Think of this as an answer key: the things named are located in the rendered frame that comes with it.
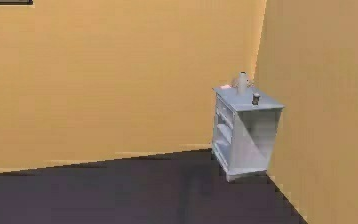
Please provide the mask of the white tall bottle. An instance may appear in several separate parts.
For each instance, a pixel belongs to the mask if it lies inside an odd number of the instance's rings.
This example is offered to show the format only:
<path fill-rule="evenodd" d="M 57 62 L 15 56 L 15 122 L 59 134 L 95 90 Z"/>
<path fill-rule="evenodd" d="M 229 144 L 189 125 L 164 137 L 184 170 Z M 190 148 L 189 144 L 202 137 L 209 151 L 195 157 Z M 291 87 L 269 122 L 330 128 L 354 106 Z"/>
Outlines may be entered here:
<path fill-rule="evenodd" d="M 248 75 L 246 72 L 240 72 L 238 77 L 238 93 L 243 95 L 248 85 Z"/>

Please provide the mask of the pale blue bedside cabinet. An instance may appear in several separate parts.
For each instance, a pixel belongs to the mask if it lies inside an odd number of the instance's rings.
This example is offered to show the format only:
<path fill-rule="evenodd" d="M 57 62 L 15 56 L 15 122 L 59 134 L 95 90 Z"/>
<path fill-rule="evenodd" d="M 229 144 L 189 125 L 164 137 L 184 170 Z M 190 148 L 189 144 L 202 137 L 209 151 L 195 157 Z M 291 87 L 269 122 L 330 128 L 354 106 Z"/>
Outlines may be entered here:
<path fill-rule="evenodd" d="M 274 149 L 284 105 L 256 87 L 243 95 L 236 88 L 215 87 L 212 153 L 228 182 L 265 173 Z M 253 94 L 259 93 L 258 105 Z"/>

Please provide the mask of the dark framed wall picture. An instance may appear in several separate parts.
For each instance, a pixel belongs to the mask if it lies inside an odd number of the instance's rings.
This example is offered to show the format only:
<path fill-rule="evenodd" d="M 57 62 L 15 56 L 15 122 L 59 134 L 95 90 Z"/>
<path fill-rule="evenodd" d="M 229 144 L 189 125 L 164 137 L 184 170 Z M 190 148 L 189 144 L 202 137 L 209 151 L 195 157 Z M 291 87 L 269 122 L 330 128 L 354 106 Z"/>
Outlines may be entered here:
<path fill-rule="evenodd" d="M 0 5 L 32 5 L 33 0 L 0 0 Z"/>

